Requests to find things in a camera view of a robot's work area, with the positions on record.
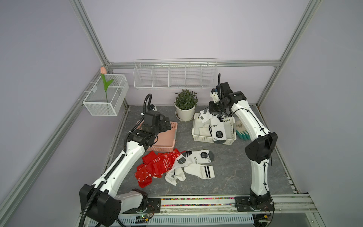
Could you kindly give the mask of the white sport sock grey heel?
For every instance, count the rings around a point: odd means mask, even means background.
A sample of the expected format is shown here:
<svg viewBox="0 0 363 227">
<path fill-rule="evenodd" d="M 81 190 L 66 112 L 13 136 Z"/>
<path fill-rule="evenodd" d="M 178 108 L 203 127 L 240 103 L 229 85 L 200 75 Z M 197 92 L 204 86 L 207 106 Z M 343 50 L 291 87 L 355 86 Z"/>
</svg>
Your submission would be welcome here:
<svg viewBox="0 0 363 227">
<path fill-rule="evenodd" d="M 212 139 L 216 144 L 223 144 L 226 142 L 226 131 L 224 127 L 224 119 L 221 113 L 210 113 L 209 109 L 199 111 L 199 117 L 202 123 L 210 121 Z"/>
</svg>

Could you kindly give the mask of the white sport sock grey toe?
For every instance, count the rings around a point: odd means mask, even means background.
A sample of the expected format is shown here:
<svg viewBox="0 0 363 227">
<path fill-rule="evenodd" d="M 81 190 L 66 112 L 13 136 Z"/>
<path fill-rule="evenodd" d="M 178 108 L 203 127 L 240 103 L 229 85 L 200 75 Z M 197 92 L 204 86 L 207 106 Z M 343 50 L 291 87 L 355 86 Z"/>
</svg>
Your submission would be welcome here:
<svg viewBox="0 0 363 227">
<path fill-rule="evenodd" d="M 175 161 L 172 169 L 166 173 L 165 180 L 177 185 L 177 182 L 183 182 L 186 179 L 184 168 L 190 164 L 200 164 L 208 166 L 215 159 L 215 156 L 210 150 L 185 151 Z"/>
</svg>

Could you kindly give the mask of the white sock two black stripes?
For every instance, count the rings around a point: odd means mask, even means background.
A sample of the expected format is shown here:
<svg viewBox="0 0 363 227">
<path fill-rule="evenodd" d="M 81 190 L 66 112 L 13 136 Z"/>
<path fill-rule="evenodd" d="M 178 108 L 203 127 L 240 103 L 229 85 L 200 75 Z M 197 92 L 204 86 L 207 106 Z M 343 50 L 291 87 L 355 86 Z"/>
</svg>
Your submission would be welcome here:
<svg viewBox="0 0 363 227">
<path fill-rule="evenodd" d="M 199 135 L 205 136 L 205 137 L 211 137 L 212 136 L 211 126 L 209 124 L 205 124 L 205 125 L 203 125 L 203 127 L 200 127 Z"/>
</svg>

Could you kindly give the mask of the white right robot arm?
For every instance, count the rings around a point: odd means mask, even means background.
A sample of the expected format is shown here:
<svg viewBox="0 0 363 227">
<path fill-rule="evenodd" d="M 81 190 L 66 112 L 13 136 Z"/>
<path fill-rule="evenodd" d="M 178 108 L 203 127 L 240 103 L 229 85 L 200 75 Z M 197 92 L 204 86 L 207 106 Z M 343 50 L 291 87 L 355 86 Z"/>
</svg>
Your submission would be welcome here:
<svg viewBox="0 0 363 227">
<path fill-rule="evenodd" d="M 211 113 L 221 113 L 228 117 L 236 115 L 246 128 L 251 143 L 245 153 L 251 163 L 250 198 L 270 198 L 268 188 L 268 165 L 275 148 L 278 135 L 271 132 L 251 110 L 246 96 L 241 91 L 233 92 L 227 82 L 221 82 L 218 74 L 215 88 L 217 97 L 209 103 Z"/>
</svg>

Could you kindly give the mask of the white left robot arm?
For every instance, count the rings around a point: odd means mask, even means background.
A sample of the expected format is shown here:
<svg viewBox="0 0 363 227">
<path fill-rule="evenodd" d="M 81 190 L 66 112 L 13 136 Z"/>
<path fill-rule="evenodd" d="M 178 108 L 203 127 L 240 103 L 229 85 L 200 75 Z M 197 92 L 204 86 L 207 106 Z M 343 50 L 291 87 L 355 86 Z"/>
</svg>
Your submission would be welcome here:
<svg viewBox="0 0 363 227">
<path fill-rule="evenodd" d="M 116 196 L 133 165 L 155 144 L 158 134 L 171 129 L 169 118 L 155 110 L 151 100 L 152 95 L 148 94 L 143 103 L 142 117 L 127 133 L 123 150 L 116 160 L 92 185 L 85 184 L 80 189 L 80 227 L 84 226 L 86 218 L 97 221 L 99 227 L 109 227 L 121 213 L 147 210 L 147 193 L 141 190 L 133 189 L 120 199 Z"/>
</svg>

